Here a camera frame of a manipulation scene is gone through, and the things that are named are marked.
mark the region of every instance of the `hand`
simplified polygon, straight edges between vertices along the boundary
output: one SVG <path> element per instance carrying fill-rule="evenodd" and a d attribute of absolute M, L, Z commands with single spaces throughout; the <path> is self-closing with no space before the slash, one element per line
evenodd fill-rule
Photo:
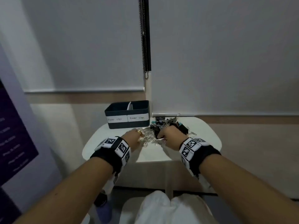
<path fill-rule="evenodd" d="M 175 126 L 162 128 L 158 134 L 158 139 L 164 137 L 165 145 L 173 150 L 179 151 L 181 143 L 188 138 Z"/>
<path fill-rule="evenodd" d="M 126 132 L 124 135 L 121 137 L 129 144 L 131 148 L 131 152 L 134 152 L 139 146 L 140 142 L 138 139 L 142 136 L 141 133 L 137 131 L 137 129 L 132 129 L 128 132 Z"/>

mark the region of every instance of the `white roller blind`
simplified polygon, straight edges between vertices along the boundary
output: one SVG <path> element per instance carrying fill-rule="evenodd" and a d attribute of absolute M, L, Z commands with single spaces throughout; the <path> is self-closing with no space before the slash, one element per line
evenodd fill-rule
<path fill-rule="evenodd" d="M 299 114 L 299 0 L 149 0 L 154 114 Z"/>
<path fill-rule="evenodd" d="M 25 91 L 144 89 L 138 0 L 0 0 L 0 32 Z"/>

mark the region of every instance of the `pile of clips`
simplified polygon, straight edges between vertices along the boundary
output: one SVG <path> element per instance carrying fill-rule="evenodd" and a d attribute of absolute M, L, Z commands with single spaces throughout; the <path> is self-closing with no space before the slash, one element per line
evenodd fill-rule
<path fill-rule="evenodd" d="M 149 143 L 155 145 L 161 145 L 163 140 L 157 138 L 161 128 L 168 126 L 175 126 L 185 135 L 196 135 L 194 132 L 189 133 L 189 127 L 185 127 L 183 124 L 178 122 L 178 114 L 174 118 L 166 119 L 165 117 L 156 118 L 155 121 L 152 121 L 152 124 L 149 127 L 138 128 L 138 132 L 142 133 L 144 137 L 140 139 L 140 142 L 143 143 L 143 147 L 147 147 Z"/>

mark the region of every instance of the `forearm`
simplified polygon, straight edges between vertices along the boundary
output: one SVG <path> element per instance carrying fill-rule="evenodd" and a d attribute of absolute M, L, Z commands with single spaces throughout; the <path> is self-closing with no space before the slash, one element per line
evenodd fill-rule
<path fill-rule="evenodd" d="M 244 223 L 299 223 L 294 202 L 223 156 L 208 156 L 199 169 Z"/>
<path fill-rule="evenodd" d="M 89 159 L 15 224 L 81 223 L 112 172 L 106 161 Z"/>

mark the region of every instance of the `storage box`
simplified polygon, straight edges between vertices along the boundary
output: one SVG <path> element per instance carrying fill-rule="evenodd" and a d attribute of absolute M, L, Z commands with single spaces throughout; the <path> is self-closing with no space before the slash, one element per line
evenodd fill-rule
<path fill-rule="evenodd" d="M 149 101 L 112 103 L 105 110 L 110 129 L 138 128 L 150 125 Z"/>

